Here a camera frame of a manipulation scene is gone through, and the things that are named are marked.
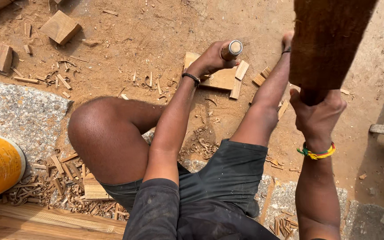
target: bare foot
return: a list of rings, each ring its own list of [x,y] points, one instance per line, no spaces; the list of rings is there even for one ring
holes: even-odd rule
[[[294,31],[288,31],[282,37],[283,52],[288,50],[289,48],[291,49],[291,41],[293,40],[293,36],[294,36]]]

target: dark shirt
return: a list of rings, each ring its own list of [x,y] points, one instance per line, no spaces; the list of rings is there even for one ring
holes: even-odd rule
[[[126,240],[278,240],[237,206],[203,199],[179,207],[179,187],[156,178],[142,183],[125,228]]]

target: leg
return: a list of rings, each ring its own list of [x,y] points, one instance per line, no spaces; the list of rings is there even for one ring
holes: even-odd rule
[[[294,33],[288,32],[282,39],[285,49],[291,46]],[[278,103],[285,92],[290,70],[290,53],[281,55],[270,76],[259,87],[250,109],[230,138],[231,141],[267,146],[270,134],[278,123]]]
[[[157,125],[163,106],[114,97],[94,99],[72,113],[69,140],[102,183],[141,179],[149,145],[141,134]]]

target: colorful bracelet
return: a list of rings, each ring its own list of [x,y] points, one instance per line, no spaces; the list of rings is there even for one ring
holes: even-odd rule
[[[333,142],[331,142],[331,146],[327,151],[319,152],[319,153],[313,153],[306,148],[306,142],[304,142],[303,143],[303,150],[301,151],[299,148],[297,148],[297,151],[300,152],[301,154],[305,155],[305,156],[309,156],[312,159],[316,160],[316,159],[322,159],[322,158],[326,158],[328,156],[333,155],[333,153],[336,151],[336,146],[334,145]]]

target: person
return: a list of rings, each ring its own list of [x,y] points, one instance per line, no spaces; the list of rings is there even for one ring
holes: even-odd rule
[[[230,41],[211,44],[186,69],[167,106],[101,97],[72,113],[68,136],[73,148],[106,192],[131,214],[124,239],[278,239],[252,218],[260,211],[254,195],[288,83],[293,35],[284,35],[283,54],[238,129],[221,141],[199,172],[182,167],[178,154],[198,78],[238,64],[221,58]],[[339,90],[329,91],[316,106],[301,102],[297,90],[290,94],[306,148],[318,153],[331,149],[331,132],[346,107]],[[141,134],[155,126],[148,145]],[[296,209],[301,239],[340,239],[340,208],[328,154],[304,157]]]

